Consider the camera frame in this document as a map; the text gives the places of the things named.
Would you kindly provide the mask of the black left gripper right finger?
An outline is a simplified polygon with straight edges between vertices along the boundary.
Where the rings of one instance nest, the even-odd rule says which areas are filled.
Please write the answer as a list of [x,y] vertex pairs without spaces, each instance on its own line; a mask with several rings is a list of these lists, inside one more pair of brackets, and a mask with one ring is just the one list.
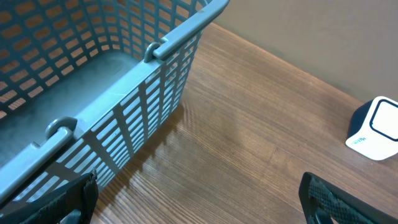
[[303,174],[298,196],[308,224],[397,224],[396,218],[311,172]]

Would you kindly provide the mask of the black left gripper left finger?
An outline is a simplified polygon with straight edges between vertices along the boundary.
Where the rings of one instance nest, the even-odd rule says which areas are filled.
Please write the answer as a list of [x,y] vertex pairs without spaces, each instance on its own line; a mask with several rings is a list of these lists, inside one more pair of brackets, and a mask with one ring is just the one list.
[[93,169],[15,212],[1,223],[89,223],[99,196]]

